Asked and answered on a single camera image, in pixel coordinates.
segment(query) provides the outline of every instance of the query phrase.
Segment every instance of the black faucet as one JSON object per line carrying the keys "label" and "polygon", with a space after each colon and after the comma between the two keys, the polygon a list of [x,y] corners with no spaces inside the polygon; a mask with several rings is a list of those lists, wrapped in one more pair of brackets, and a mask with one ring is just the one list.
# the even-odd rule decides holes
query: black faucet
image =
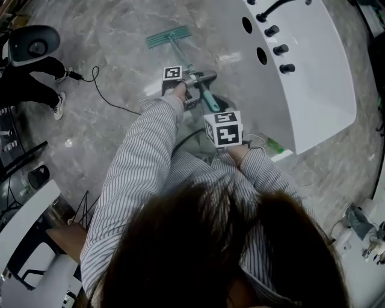
{"label": "black faucet", "polygon": [[[279,8],[282,4],[285,4],[287,2],[294,1],[294,0],[278,0],[275,2],[270,8],[268,8],[266,11],[264,11],[261,14],[258,14],[256,16],[257,20],[259,22],[265,22],[267,16],[269,16],[273,11],[275,11],[277,8]],[[312,3],[312,0],[306,0],[305,1],[306,5],[310,5]]]}

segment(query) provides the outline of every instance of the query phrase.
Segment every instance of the brown hair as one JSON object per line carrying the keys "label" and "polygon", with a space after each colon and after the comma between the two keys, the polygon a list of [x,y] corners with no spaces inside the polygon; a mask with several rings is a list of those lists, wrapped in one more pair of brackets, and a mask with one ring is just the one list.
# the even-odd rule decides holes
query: brown hair
{"label": "brown hair", "polygon": [[280,295],[303,307],[349,307],[334,252],[294,199],[277,192],[246,204],[203,186],[153,198],[131,216],[97,283],[99,307],[226,307],[257,224]]}

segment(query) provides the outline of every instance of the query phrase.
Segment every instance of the round black hole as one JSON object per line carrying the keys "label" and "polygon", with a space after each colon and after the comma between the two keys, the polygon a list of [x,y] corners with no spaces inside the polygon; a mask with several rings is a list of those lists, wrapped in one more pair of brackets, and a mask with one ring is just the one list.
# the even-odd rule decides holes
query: round black hole
{"label": "round black hole", "polygon": [[259,62],[261,62],[263,65],[266,65],[267,63],[266,53],[260,47],[257,48],[257,56],[258,56]]}
{"label": "round black hole", "polygon": [[252,33],[253,32],[253,26],[251,25],[251,22],[247,17],[242,18],[242,24],[247,33]]}

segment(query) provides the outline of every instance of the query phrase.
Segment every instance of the green handle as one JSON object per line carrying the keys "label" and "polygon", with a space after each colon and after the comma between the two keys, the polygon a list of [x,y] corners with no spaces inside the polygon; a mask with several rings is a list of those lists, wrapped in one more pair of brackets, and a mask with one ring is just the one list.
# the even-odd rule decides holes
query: green handle
{"label": "green handle", "polygon": [[211,92],[207,89],[203,90],[203,98],[205,99],[206,103],[208,104],[210,110],[212,112],[220,112],[220,108],[217,104],[217,102],[215,101],[213,95],[211,94]]}

